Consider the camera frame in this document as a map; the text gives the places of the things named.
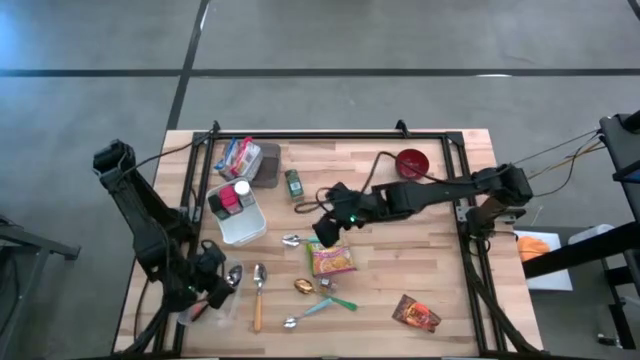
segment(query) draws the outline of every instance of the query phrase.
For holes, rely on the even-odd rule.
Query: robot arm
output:
[[[487,194],[482,206],[466,213],[467,233],[488,237],[494,220],[510,206],[523,206],[533,196],[529,182],[520,168],[502,165],[431,184],[392,182],[375,185],[370,194],[349,190],[343,183],[334,185],[326,195],[333,210],[313,225],[320,242],[330,247],[340,238],[339,230],[367,223],[404,220],[425,207],[442,202]]]
[[[109,191],[133,233],[133,249],[150,281],[163,284],[163,306],[179,312],[207,291],[207,302],[220,308],[234,289],[218,274],[225,255],[213,242],[202,254],[186,259],[180,245],[195,237],[188,214],[169,208],[135,169],[131,146],[114,140],[97,152],[94,172]]]

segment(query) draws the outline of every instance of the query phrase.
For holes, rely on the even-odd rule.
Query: red snack package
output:
[[[436,332],[436,326],[442,321],[426,305],[415,301],[407,295],[402,295],[402,299],[400,299],[391,317],[407,325],[425,329],[430,333]]]

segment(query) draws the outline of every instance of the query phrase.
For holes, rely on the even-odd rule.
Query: concrete floor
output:
[[[179,69],[199,3],[0,0],[0,69]],[[625,68],[640,64],[639,33],[625,0],[214,0],[194,67]],[[75,263],[47,265],[26,358],[109,352],[133,255],[92,156],[113,138],[138,159],[157,153],[177,84],[0,78],[0,212],[83,247]],[[489,128],[507,162],[594,129],[602,116],[638,110],[639,93],[640,78],[625,76],[191,79],[178,128],[214,119],[227,129],[390,128],[404,119],[412,128]],[[522,165],[541,169],[577,146]],[[151,180],[154,170],[142,172]],[[560,185],[566,170],[534,180],[534,191]],[[579,160],[569,185],[532,201],[521,224],[538,210],[536,225],[629,221],[612,172],[604,151]],[[537,302],[536,314],[543,338],[555,340],[547,349],[570,355],[593,331],[554,317],[562,304],[571,309]]]

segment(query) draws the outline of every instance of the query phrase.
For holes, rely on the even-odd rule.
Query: clear plastic container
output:
[[[227,256],[227,261],[224,262],[225,272],[228,272],[232,267],[236,265],[242,265],[244,267],[240,260]],[[245,279],[247,275],[244,273],[244,268],[242,274],[243,276],[240,279],[240,283],[238,283],[238,286],[236,287],[236,292],[227,297],[220,309],[206,309],[205,312],[200,316],[200,318],[195,321],[195,324],[211,324],[217,327],[227,327],[231,325],[231,323],[235,319],[238,304],[240,303],[240,292],[242,289],[242,284],[247,281]],[[207,303],[199,303],[191,306],[187,310],[178,314],[178,322],[185,326],[193,324],[194,322],[191,321],[191,318],[200,310],[202,306],[209,305],[207,305]]]
[[[207,193],[207,199],[211,195],[217,194],[223,187],[228,185],[233,186],[235,183],[242,180],[247,181],[245,178],[237,178],[209,190]],[[251,196],[255,199],[253,190],[251,190]],[[239,214],[232,215],[224,220],[218,219],[218,217],[213,214],[212,216],[218,222],[218,226],[222,232],[222,241],[224,241],[225,244],[242,246],[259,238],[267,232],[267,220],[264,218],[257,200],[253,204],[242,209],[242,212]]]

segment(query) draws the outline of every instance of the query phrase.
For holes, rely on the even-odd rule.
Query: butcher block tabletop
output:
[[[488,130],[462,130],[471,171],[496,165]],[[168,131],[163,152],[188,144],[192,131]],[[227,141],[217,140],[214,162],[220,159]],[[204,210],[200,239],[216,242],[227,256],[243,262],[244,280],[235,319],[228,325],[216,325],[214,311],[209,309],[185,332],[182,356],[185,357],[426,357],[478,355],[473,332],[469,298],[463,275],[455,216],[451,203],[428,206],[411,218],[394,222],[368,224],[362,229],[341,230],[341,239],[350,246],[357,271],[333,276],[335,296],[356,303],[357,311],[334,304],[308,318],[298,327],[285,329],[288,315],[302,314],[322,297],[299,293],[293,282],[312,279],[309,257],[304,246],[285,248],[285,234],[303,238],[313,235],[311,224],[318,221],[322,210],[310,214],[293,211],[286,190],[284,172],[296,169],[306,200],[311,200],[321,187],[341,181],[351,189],[360,189],[379,151],[397,154],[415,148],[427,155],[429,174],[446,178],[442,143],[439,140],[268,140],[282,149],[282,166],[277,188],[254,188],[256,201],[267,220],[267,233],[242,247],[222,242],[213,214]],[[194,187],[200,179],[205,146],[200,147]],[[453,158],[457,159],[452,147]],[[170,207],[178,207],[189,158],[189,150],[160,159],[154,188]],[[382,157],[371,181],[372,185],[397,181],[394,160]],[[212,172],[209,188],[224,183]],[[511,227],[497,225],[499,230]],[[498,302],[516,328],[534,346],[542,343],[527,290],[516,242],[508,233],[491,239],[489,252]],[[253,332],[256,285],[253,268],[264,263],[268,280],[262,295],[263,326]],[[134,317],[146,277],[136,263],[118,329],[114,351],[133,341]],[[403,294],[427,305],[442,318],[435,333],[409,327],[391,318]],[[138,332],[141,332],[159,307],[162,285],[150,284],[141,304]],[[481,305],[489,348],[495,349],[491,322]],[[170,349],[175,329],[175,315],[167,329],[165,346]]]

